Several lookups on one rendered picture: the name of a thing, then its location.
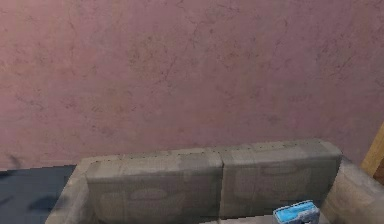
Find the blue box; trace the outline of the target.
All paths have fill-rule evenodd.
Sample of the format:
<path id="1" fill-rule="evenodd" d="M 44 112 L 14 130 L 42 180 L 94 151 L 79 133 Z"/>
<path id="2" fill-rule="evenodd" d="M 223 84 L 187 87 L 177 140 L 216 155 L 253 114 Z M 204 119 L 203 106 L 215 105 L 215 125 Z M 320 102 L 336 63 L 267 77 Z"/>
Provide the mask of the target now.
<path id="1" fill-rule="evenodd" d="M 320 209 L 312 200 L 298 202 L 273 211 L 273 224 L 319 224 Z"/>

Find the grey sofa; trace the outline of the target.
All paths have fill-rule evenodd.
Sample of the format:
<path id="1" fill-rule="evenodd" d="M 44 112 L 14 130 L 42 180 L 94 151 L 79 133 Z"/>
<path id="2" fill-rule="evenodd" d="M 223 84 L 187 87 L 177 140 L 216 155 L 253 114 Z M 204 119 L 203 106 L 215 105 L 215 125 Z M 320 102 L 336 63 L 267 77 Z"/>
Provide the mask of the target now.
<path id="1" fill-rule="evenodd" d="M 321 139 L 85 158 L 44 224 L 277 224 L 306 200 L 319 224 L 384 224 L 384 186 Z"/>

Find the light wooden furniture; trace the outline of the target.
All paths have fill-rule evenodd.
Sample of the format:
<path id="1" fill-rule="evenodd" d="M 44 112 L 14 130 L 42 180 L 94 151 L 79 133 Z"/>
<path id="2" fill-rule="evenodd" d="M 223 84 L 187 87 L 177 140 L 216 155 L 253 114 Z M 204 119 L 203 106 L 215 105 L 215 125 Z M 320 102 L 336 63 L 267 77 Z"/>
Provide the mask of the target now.
<path id="1" fill-rule="evenodd" d="M 380 126 L 360 167 L 384 186 L 384 122 Z"/>

